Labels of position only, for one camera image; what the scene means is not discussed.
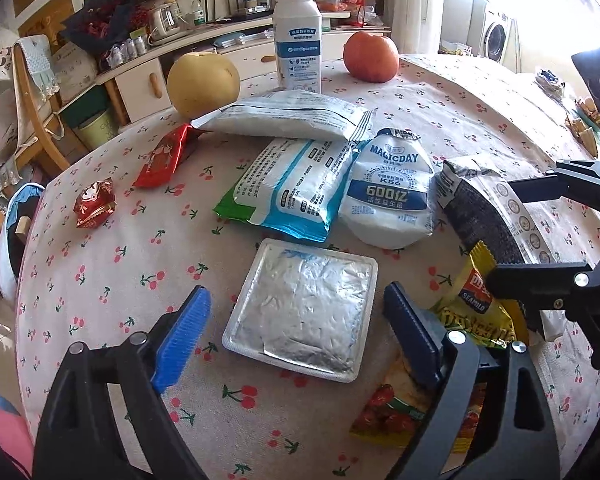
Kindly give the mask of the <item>small stool with cushion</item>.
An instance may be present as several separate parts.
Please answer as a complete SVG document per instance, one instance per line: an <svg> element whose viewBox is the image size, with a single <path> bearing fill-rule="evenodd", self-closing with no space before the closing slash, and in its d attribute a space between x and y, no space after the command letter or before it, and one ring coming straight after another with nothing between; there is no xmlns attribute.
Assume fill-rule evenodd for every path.
<svg viewBox="0 0 600 480"><path fill-rule="evenodd" d="M0 231L0 294L13 307L16 303L18 276L28 240L28 231L18 234L18 223L32 221L44 186L28 182L9 200Z"/></svg>

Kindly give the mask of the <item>red candy wrapper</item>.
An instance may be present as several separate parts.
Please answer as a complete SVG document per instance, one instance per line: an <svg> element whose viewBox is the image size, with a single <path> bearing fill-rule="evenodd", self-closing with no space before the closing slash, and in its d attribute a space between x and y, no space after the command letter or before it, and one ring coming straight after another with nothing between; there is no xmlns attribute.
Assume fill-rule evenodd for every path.
<svg viewBox="0 0 600 480"><path fill-rule="evenodd" d="M76 198L73 211L76 226L81 229L96 229L116 210L114 185L110 178L90 184Z"/></svg>

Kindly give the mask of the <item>pink trash bin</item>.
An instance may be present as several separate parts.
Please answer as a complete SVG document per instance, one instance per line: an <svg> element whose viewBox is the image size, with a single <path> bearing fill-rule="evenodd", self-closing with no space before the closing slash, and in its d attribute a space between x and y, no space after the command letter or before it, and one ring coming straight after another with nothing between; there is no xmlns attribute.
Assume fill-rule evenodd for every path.
<svg viewBox="0 0 600 480"><path fill-rule="evenodd" d="M0 479L31 479L33 443L21 416L0 408Z"/></svg>

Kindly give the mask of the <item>white grey pouch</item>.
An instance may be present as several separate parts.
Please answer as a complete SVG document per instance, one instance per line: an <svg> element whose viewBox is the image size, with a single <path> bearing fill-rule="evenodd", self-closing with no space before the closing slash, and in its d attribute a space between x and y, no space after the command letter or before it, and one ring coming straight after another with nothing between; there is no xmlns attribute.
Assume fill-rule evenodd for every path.
<svg viewBox="0 0 600 480"><path fill-rule="evenodd" d="M268 138L366 142L374 112L351 102L302 90L279 90L240 99L190 125L200 131Z"/></svg>

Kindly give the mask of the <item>wooden chair with cloth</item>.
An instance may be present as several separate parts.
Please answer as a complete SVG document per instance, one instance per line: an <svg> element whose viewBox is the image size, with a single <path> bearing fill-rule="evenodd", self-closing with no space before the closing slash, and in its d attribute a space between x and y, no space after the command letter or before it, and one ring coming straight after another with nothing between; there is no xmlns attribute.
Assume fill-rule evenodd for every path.
<svg viewBox="0 0 600 480"><path fill-rule="evenodd" d="M0 28L0 198L22 180L24 154L43 152L61 171L70 166L57 145L66 133L54 104L59 90L48 38Z"/></svg>

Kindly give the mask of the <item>yellow green oatmeal packet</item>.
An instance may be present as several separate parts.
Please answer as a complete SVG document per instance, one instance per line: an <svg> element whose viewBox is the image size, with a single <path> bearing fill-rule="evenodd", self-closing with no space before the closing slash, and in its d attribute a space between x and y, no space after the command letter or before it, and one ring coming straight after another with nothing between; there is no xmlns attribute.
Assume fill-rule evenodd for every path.
<svg viewBox="0 0 600 480"><path fill-rule="evenodd" d="M524 342L514 340L505 348L489 348L476 344L462 330L449 330L442 326L446 329L444 343L449 356L449 373L445 383L437 390L420 386L414 381L410 364L400 348L400 356L391 364L384 380L352 422L351 434L373 443L406 448L437 407L443 393L454 387L468 394L468 407L452 444L452 454L457 456L468 451L486 394L486 385L479 378L500 367L498 358L507 346L513 342Z"/></svg>

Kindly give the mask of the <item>yellow pear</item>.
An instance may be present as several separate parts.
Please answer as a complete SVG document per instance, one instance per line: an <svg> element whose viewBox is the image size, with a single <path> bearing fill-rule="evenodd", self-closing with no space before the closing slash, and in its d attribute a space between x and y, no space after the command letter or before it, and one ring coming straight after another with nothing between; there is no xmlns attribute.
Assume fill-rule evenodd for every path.
<svg viewBox="0 0 600 480"><path fill-rule="evenodd" d="M231 60L213 52L189 52L172 65L166 90L174 108L195 119L238 99L240 77Z"/></svg>

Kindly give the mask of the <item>light blue wipes packet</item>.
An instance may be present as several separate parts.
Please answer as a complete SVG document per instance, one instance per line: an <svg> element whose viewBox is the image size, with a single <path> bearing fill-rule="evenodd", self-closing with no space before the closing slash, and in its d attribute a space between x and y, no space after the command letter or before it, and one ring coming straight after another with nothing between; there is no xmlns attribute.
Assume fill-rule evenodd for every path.
<svg viewBox="0 0 600 480"><path fill-rule="evenodd" d="M221 218L323 243L362 142L278 138L214 207Z"/></svg>

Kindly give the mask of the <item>white tv cabinet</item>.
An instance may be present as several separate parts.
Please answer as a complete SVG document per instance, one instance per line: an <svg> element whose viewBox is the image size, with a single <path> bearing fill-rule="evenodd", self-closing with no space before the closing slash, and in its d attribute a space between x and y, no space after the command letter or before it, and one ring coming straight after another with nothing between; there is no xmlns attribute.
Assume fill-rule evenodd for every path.
<svg viewBox="0 0 600 480"><path fill-rule="evenodd" d="M174 106L188 118L279 87L274 20L204 25L97 77L122 125Z"/></svg>

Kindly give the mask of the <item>silver foil tray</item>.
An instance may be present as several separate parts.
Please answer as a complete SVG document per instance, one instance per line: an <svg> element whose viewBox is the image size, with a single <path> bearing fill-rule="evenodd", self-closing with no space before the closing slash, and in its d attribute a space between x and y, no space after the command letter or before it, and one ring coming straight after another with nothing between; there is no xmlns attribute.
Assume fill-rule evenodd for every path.
<svg viewBox="0 0 600 480"><path fill-rule="evenodd" d="M222 344L283 370L348 384L358 378L378 279L375 259L262 240Z"/></svg>

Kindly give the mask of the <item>white blue coffee bag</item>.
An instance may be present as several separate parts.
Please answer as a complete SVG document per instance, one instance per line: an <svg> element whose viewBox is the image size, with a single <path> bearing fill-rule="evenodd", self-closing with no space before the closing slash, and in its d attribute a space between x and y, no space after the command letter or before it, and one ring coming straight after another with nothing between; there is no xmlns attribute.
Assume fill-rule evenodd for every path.
<svg viewBox="0 0 600 480"><path fill-rule="evenodd" d="M499 263L554 260L528 209L503 176L469 157L444 162L437 201L468 255L451 290L432 310L446 328L462 330L476 344L526 344L529 333L520 305L494 297L486 278Z"/></svg>

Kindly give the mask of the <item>red wedding candy packet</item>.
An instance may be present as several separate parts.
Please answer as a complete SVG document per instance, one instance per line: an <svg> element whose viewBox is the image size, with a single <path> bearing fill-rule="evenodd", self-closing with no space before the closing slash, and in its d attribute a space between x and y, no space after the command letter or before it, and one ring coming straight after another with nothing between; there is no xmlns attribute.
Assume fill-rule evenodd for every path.
<svg viewBox="0 0 600 480"><path fill-rule="evenodd" d="M195 149L202 131L189 124L167 133L147 155L134 188L158 188L171 181L181 162Z"/></svg>

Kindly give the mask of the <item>red apple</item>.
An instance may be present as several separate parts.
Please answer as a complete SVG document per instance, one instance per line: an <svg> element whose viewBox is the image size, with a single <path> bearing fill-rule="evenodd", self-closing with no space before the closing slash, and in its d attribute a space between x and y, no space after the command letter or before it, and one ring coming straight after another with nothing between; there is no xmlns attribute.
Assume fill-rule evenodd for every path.
<svg viewBox="0 0 600 480"><path fill-rule="evenodd" d="M391 38L356 32L343 46L343 63L349 74L371 84L383 84L399 71L400 55Z"/></svg>

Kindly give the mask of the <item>cherry print tablecloth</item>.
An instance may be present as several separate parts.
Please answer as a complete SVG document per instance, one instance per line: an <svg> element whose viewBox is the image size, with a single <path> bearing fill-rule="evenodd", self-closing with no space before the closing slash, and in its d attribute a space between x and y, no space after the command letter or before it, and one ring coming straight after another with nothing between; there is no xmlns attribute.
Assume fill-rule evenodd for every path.
<svg viewBox="0 0 600 480"><path fill-rule="evenodd" d="M19 273L37 479L560 479L600 430L600 164L498 64L247 81L55 178Z"/></svg>

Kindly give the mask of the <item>white magicday milk pouch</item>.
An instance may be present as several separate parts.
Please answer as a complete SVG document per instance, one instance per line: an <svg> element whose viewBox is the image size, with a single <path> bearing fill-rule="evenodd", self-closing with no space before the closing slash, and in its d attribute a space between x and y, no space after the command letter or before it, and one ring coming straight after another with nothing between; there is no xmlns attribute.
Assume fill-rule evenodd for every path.
<svg viewBox="0 0 600 480"><path fill-rule="evenodd" d="M367 245L403 249L434 230L435 184L420 137L382 128L351 167L338 218Z"/></svg>

